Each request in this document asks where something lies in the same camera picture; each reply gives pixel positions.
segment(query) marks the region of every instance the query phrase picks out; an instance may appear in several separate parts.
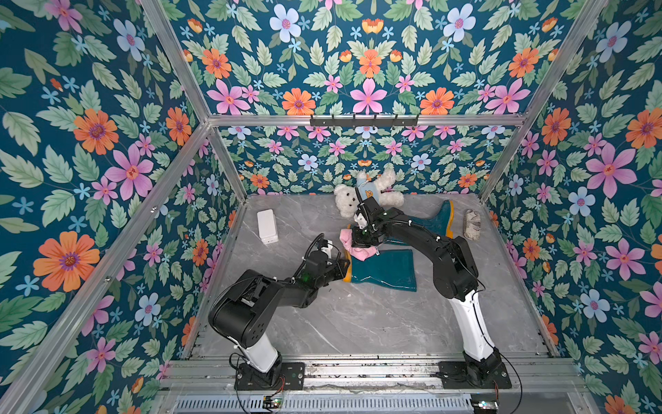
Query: pink cloth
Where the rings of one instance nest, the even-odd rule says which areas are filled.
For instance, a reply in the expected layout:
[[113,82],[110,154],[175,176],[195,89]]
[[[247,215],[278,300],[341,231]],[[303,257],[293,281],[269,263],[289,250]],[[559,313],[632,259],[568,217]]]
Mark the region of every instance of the pink cloth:
[[352,256],[356,257],[358,260],[361,260],[362,262],[365,259],[369,258],[370,256],[374,256],[377,254],[377,248],[374,246],[369,248],[352,247],[351,229],[342,229],[340,231],[340,242],[342,243],[345,250],[347,250]]

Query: vent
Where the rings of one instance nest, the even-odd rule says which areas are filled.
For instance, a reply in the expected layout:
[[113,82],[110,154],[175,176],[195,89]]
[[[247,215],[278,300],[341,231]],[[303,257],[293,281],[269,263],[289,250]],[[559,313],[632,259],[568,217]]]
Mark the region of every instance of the vent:
[[[246,411],[267,413],[262,395],[240,395]],[[286,395],[282,413],[431,412],[472,413],[469,395],[437,397],[430,394],[397,395]],[[182,395],[173,414],[243,413],[236,395]]]

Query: teddy bear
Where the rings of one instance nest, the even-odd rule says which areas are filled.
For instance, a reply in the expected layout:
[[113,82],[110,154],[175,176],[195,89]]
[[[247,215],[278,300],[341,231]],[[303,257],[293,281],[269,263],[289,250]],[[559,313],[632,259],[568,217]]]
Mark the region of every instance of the teddy bear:
[[[395,170],[389,168],[384,170],[383,174],[372,181],[368,181],[365,171],[359,172],[356,176],[356,186],[363,199],[373,197],[380,205],[392,205],[400,207],[404,203],[404,196],[399,191],[388,191],[382,193],[388,187],[395,183]],[[354,216],[359,201],[356,199],[356,191],[353,187],[344,184],[338,184],[334,190],[336,195],[336,206],[340,210],[340,215],[349,219]]]

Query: gray marble surface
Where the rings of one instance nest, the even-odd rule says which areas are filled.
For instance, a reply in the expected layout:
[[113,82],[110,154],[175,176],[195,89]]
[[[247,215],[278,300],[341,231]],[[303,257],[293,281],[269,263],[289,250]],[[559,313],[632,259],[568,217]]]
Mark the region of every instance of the gray marble surface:
[[[497,230],[475,195],[406,195],[401,209],[416,217],[435,215],[442,200],[452,199],[452,230],[462,235],[464,212],[481,214],[481,237],[469,241],[487,290],[481,293],[483,314],[492,339],[502,352],[547,352],[525,298],[509,272],[499,247]],[[258,236],[257,212],[273,209],[279,241],[265,246]],[[333,195],[252,197],[222,287],[251,268],[265,276],[286,278],[319,233],[337,241],[350,221],[340,216]],[[404,248],[383,246],[382,248]],[[369,283],[336,281],[320,289],[306,309],[280,307],[267,330],[283,354],[426,353],[461,352],[462,337],[447,299],[432,283],[432,263],[414,251],[418,291],[399,291]],[[223,356],[232,344],[210,329],[197,339],[193,356]]]

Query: white box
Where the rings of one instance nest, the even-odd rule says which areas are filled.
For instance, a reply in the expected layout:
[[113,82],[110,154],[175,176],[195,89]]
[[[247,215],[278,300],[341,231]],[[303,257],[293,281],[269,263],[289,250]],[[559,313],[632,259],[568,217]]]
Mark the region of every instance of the white box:
[[278,230],[276,229],[276,218],[273,215],[273,210],[258,211],[258,231],[264,244],[278,241]]

